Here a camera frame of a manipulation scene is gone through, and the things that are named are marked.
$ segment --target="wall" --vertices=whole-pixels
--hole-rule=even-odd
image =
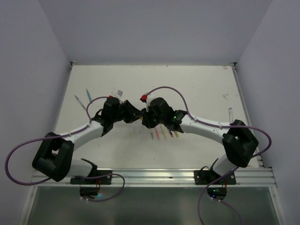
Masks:
[[[39,0],[69,60],[237,62],[271,0]]]
[[[53,129],[69,63],[36,0],[0,1],[0,224],[19,220],[27,187],[4,174],[5,157],[18,143]],[[30,181],[39,143],[19,150],[11,173]]]
[[[273,138],[263,159],[273,167],[289,224],[300,221],[299,11],[299,0],[273,0],[238,63],[251,121]]]

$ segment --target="whiteboard surface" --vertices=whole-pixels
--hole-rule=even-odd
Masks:
[[[91,97],[108,96],[117,90],[136,108],[145,104],[142,94],[159,86],[178,89],[186,98],[189,110],[199,117],[229,122],[229,107],[233,118],[246,123],[246,117],[231,67],[222,66],[73,66],[67,91],[60,111],[55,133],[63,133],[88,122],[83,108]],[[172,90],[157,90],[155,96],[163,97],[173,109],[185,110],[179,95]],[[93,103],[90,114],[103,107],[104,100]],[[165,129],[164,139],[157,127],[160,139],[142,126],[138,120],[132,124],[118,122],[105,136],[92,140],[74,152],[74,159],[85,158],[100,168],[201,168],[211,164],[225,151],[224,147],[210,139],[180,134],[171,138]],[[258,167],[256,158],[249,163]]]

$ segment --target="metal bracket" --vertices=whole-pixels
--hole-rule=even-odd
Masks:
[[[194,171],[194,180],[196,185],[208,185],[212,181],[214,181],[216,178],[211,177],[211,171],[210,170],[195,170]],[[227,185],[235,185],[235,174],[232,173],[228,177],[218,181],[215,183],[215,185],[223,185],[224,182],[227,181]]]
[[[97,170],[96,176],[102,176],[106,174],[111,174],[111,170]],[[99,179],[95,180],[88,180],[88,179],[82,179],[82,178],[71,178],[70,184],[80,184],[80,185],[96,185],[99,184]],[[112,176],[106,176],[104,178],[101,178],[101,185],[110,185],[112,183]]]

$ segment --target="purple cable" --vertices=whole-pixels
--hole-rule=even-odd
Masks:
[[[89,106],[96,100],[98,99],[101,99],[101,98],[108,98],[108,97],[98,97],[98,98],[95,98],[94,100],[92,100],[86,107],[86,113],[88,115],[88,118],[89,118],[89,123],[91,123],[91,117],[90,117],[90,114],[89,114]],[[77,130],[77,131],[74,131],[71,133],[71,135],[75,135],[75,134],[78,134],[82,131],[84,131],[85,129],[87,129],[89,126],[86,125],[85,127]],[[30,182],[30,183],[25,183],[25,182],[21,182],[21,181],[18,181],[16,180],[15,178],[12,177],[12,175],[9,173],[9,170],[8,170],[8,163],[9,163],[9,159],[10,157],[12,156],[12,154],[20,147],[26,145],[26,144],[29,144],[29,143],[33,143],[33,142],[38,142],[38,141],[44,141],[44,140],[51,140],[51,139],[56,139],[56,138],[63,138],[63,137],[68,137],[69,134],[66,134],[66,135],[58,135],[58,136],[54,136],[54,137],[41,137],[41,138],[36,138],[36,139],[32,139],[32,140],[29,140],[29,141],[25,141],[17,146],[15,146],[8,154],[8,156],[6,157],[6,160],[5,160],[5,164],[4,164],[4,168],[5,168],[5,173],[7,175],[7,177],[14,183],[16,184],[19,184],[19,185],[24,185],[24,186],[31,186],[31,185],[37,185],[37,184],[41,184],[41,183],[44,183],[46,182],[47,180],[50,180],[51,178],[47,178],[47,179],[44,179],[44,180],[41,180],[41,181],[36,181],[36,182]]]
[[[190,113],[189,110],[188,110],[188,105],[187,105],[187,102],[186,102],[185,98],[184,98],[183,95],[182,95],[177,89],[175,89],[175,88],[172,88],[172,87],[169,87],[169,86],[161,86],[161,87],[158,87],[158,88],[155,88],[155,89],[149,91],[149,92],[146,94],[146,96],[149,95],[149,94],[151,94],[152,92],[158,90],[158,89],[163,89],[163,88],[164,88],[164,89],[171,89],[171,90],[177,92],[177,93],[180,95],[180,97],[182,98],[182,101],[183,101],[183,103],[184,103],[184,106],[185,106],[185,108],[186,108],[186,111],[187,111],[188,116],[189,116],[192,120],[194,120],[194,121],[196,121],[196,122],[198,122],[198,123],[204,124],[204,125],[206,125],[206,126],[214,127],[214,128],[248,128],[248,129],[257,130],[257,131],[263,133],[264,135],[266,135],[266,137],[267,137],[268,140],[269,140],[268,146],[267,146],[264,150],[262,150],[262,151],[260,151],[260,152],[258,152],[258,153],[256,153],[256,154],[254,154],[252,157],[256,157],[256,156],[259,156],[259,155],[263,154],[265,151],[267,151],[267,150],[271,147],[271,145],[272,145],[272,139],[271,139],[270,135],[269,135],[267,132],[265,132],[264,130],[260,129],[260,128],[252,127],[252,126],[242,126],[242,125],[238,125],[238,126],[221,126],[221,127],[219,127],[218,125],[215,125],[215,124],[207,123],[207,122],[204,122],[204,121],[201,121],[201,120],[197,120],[197,119],[195,120],[194,117],[191,115],[191,113]],[[199,219],[200,219],[200,221],[201,221],[201,223],[202,223],[203,225],[205,225],[205,223],[204,223],[204,221],[203,221],[203,219],[202,219],[202,217],[201,217],[201,213],[200,213],[200,202],[201,202],[201,200],[202,200],[202,197],[203,197],[205,191],[207,190],[207,188],[208,188],[210,185],[213,185],[213,184],[215,184],[216,182],[218,182],[219,180],[222,180],[223,178],[227,177],[228,175],[230,175],[231,173],[233,173],[233,172],[236,171],[237,169],[238,169],[238,167],[235,167],[233,170],[229,171],[229,172],[226,173],[225,175],[223,175],[223,176],[219,177],[218,179],[212,181],[212,182],[211,182],[210,184],[208,184],[208,185],[204,188],[204,190],[201,192],[201,194],[200,194],[200,196],[199,196],[199,199],[198,199],[198,205],[197,205],[197,208],[198,208],[198,216],[199,216]],[[221,203],[223,203],[223,204],[229,206],[231,209],[233,209],[233,210],[236,212],[236,214],[238,215],[238,217],[239,217],[239,219],[240,219],[240,223],[243,224],[243,220],[242,220],[242,218],[241,218],[241,215],[239,214],[239,212],[238,212],[232,205],[230,205],[229,203],[226,203],[226,202],[224,202],[224,201],[221,201]]]
[[[123,185],[122,187],[120,188],[120,190],[115,193],[114,195],[108,197],[108,198],[105,198],[105,199],[99,199],[99,200],[96,200],[96,199],[89,199],[89,201],[91,202],[105,202],[105,201],[108,201],[108,200],[111,200],[112,198],[118,196],[119,194],[121,194],[121,192],[124,190],[124,186],[125,186],[125,178],[120,175],[120,174],[117,174],[117,173],[110,173],[110,174],[106,174],[106,175],[101,175],[101,176],[97,176],[97,177],[78,177],[78,178],[82,178],[82,179],[86,179],[86,180],[94,180],[94,179],[100,179],[100,178],[104,178],[104,177],[107,177],[107,176],[118,176],[118,177],[121,177],[122,180],[123,180]]]

